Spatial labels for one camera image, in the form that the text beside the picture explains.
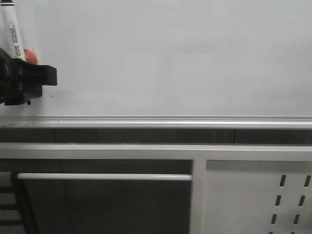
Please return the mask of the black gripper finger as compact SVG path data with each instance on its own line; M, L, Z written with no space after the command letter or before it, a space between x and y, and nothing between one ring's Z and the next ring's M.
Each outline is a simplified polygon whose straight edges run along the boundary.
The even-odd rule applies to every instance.
M42 96L42 87L57 86L57 69L49 65L36 65L20 61L18 78L24 100Z

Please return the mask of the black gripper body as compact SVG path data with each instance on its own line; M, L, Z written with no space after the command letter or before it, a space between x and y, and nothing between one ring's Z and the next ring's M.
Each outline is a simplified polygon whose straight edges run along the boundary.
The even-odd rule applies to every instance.
M24 95L19 81L19 58L12 58L0 49L0 103L5 106L24 104Z

